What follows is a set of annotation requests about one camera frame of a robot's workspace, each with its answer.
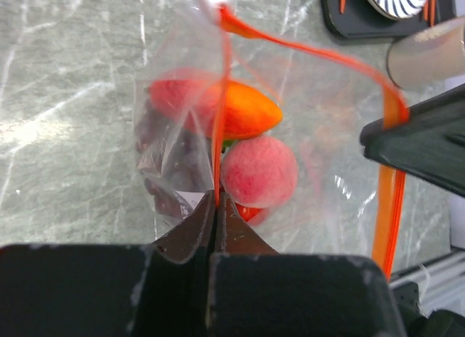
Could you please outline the pink peach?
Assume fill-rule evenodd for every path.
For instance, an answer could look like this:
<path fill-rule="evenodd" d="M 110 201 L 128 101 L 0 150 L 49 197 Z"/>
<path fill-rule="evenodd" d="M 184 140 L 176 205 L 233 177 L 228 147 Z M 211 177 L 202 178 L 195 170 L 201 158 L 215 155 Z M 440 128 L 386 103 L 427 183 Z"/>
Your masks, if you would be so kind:
<path fill-rule="evenodd" d="M 242 206 L 282 205 L 292 197 L 297 180 L 294 152 L 268 135 L 236 142 L 222 160 L 221 183 L 225 192 Z"/>

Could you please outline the red yellow apple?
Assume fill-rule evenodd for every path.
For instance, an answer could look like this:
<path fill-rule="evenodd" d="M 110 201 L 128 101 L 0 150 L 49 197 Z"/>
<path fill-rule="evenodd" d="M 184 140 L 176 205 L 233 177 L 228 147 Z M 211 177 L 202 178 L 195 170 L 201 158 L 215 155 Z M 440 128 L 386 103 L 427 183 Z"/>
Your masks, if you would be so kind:
<path fill-rule="evenodd" d="M 152 81 L 147 89 L 153 109 L 194 133 L 211 137 L 222 83 L 204 70 L 180 68 Z M 282 110 L 259 90 L 229 80 L 225 100 L 224 139 L 249 139 L 274 128 Z"/>

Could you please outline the clear zip top bag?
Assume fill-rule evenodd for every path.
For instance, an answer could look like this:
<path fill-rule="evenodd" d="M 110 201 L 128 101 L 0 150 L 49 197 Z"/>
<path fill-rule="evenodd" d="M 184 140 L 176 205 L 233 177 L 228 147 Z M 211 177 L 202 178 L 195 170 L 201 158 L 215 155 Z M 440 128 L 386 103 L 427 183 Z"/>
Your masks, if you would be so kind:
<path fill-rule="evenodd" d="M 359 136 L 372 119 L 381 119 L 385 129 L 407 122 L 400 91 L 354 57 L 249 25 L 230 0 L 175 0 L 173 10 L 165 41 L 135 81 L 134 125 L 150 100 L 149 85 L 164 73 L 193 68 L 217 74 L 222 94 L 211 137 L 197 132 L 211 140 L 214 189 L 208 192 L 230 196 L 221 183 L 222 160 L 246 139 L 224 139 L 228 81 L 259 90 L 283 112 L 282 121 L 259 136 L 292 149 L 298 180 L 292 197 L 272 208 L 242 206 L 230 196 L 239 217 L 281 253 L 360 254 L 390 275 L 405 174 L 364 159 Z"/>

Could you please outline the dark red grape bunch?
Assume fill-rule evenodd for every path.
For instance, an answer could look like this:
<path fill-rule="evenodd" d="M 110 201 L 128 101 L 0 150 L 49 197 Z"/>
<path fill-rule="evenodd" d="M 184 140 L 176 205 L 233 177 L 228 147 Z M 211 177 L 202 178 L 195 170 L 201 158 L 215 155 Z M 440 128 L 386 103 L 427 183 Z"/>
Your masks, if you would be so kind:
<path fill-rule="evenodd" d="M 214 189 L 211 140 L 188 131 L 153 108 L 135 121 L 136 167 L 153 199 L 155 218 L 175 226 Z"/>

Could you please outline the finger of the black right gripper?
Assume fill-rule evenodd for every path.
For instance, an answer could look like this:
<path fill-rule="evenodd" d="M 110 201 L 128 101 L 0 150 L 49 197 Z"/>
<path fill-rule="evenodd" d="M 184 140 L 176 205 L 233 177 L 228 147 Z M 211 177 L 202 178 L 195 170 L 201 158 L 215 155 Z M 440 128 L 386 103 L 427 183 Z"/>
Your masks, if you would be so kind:
<path fill-rule="evenodd" d="M 464 196 L 464 85 L 410 107 L 411 119 L 360 133 L 365 158 Z"/>

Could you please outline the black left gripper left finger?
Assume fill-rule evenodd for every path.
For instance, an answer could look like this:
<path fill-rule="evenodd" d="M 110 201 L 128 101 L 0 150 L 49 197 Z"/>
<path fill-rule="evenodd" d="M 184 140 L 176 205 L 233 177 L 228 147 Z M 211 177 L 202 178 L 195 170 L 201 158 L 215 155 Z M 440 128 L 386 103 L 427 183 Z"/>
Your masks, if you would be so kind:
<path fill-rule="evenodd" d="M 3 336 L 204 336 L 215 200 L 150 244 L 1 248 Z"/>

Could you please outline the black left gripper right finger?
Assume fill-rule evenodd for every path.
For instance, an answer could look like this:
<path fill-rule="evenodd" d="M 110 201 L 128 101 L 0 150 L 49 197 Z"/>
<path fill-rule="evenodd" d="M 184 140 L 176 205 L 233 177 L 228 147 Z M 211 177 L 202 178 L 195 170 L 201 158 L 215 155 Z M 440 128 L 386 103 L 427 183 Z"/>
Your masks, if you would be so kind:
<path fill-rule="evenodd" d="M 238 215 L 217 212 L 206 312 L 210 336 L 404 336 L 384 273 L 369 258 L 280 254 Z"/>

